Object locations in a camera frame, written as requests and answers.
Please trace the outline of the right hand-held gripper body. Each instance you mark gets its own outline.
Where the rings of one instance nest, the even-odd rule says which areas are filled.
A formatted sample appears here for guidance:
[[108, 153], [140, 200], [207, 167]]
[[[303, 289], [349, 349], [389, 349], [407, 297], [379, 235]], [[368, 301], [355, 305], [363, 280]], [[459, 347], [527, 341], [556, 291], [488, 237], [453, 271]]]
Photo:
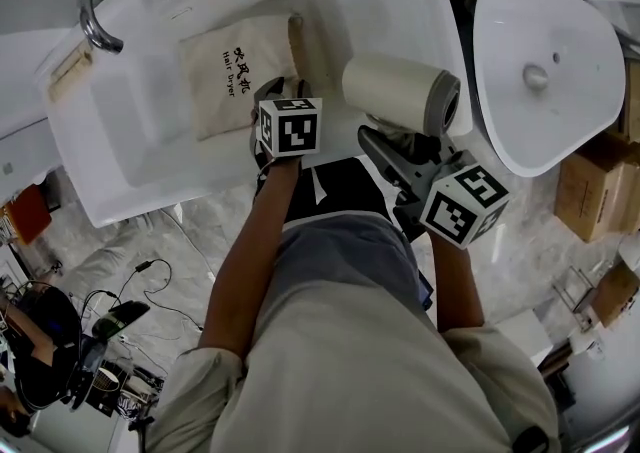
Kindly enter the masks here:
[[445, 161], [412, 165], [399, 183], [393, 214], [410, 241], [433, 232], [459, 249], [495, 226], [509, 190], [468, 151]]

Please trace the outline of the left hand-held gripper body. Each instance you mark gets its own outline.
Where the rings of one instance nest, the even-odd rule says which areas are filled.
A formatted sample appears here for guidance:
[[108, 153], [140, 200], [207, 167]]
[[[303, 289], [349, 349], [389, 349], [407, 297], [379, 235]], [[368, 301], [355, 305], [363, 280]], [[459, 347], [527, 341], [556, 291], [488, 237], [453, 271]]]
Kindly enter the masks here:
[[263, 100], [258, 104], [257, 138], [272, 157], [320, 152], [323, 100]]

